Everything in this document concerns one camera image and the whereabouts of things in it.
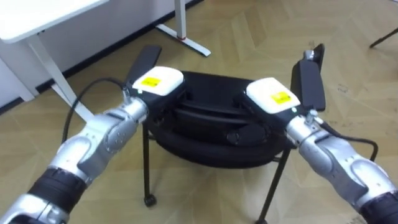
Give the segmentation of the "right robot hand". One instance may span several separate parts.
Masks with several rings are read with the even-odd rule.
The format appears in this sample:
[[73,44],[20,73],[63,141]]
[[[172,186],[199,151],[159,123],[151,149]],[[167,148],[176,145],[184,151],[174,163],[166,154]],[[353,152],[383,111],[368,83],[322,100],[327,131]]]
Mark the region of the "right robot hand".
[[275,130],[284,130],[292,119],[305,112],[299,99],[272,77],[251,82],[236,101]]

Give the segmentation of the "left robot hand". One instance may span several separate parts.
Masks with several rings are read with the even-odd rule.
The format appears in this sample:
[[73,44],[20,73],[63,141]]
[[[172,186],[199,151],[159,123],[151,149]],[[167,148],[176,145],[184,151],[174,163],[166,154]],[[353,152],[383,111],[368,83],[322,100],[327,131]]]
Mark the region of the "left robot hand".
[[185,93],[185,79],[180,70],[156,66],[134,81],[131,87],[131,95],[145,103],[149,116],[156,117]]

